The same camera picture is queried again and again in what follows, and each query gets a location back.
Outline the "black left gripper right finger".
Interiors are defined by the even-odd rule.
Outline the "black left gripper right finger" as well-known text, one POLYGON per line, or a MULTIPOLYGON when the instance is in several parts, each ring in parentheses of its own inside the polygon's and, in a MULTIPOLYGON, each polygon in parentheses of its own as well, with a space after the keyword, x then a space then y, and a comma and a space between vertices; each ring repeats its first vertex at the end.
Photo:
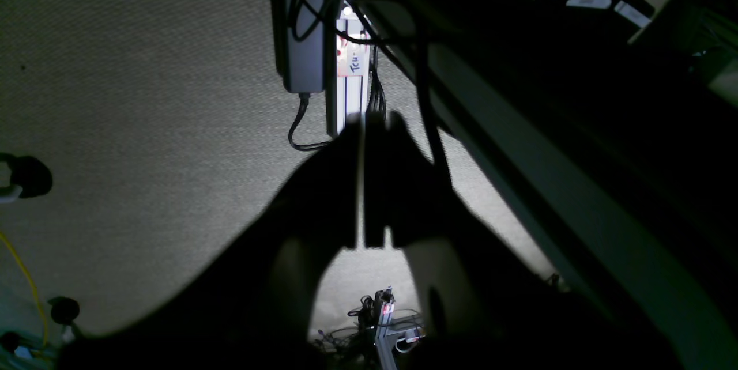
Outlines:
POLYGON ((391 230, 431 335, 546 333, 554 292, 471 213, 399 115, 366 117, 366 242, 391 230))

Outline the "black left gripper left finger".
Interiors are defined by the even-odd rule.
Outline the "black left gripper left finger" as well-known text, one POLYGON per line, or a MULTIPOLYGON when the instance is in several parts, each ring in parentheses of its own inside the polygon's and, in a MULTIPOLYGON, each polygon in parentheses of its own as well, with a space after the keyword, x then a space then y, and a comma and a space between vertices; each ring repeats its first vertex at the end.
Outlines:
POLYGON ((304 336, 325 270, 356 244, 363 126, 306 159, 224 253, 226 323, 240 333, 304 336))

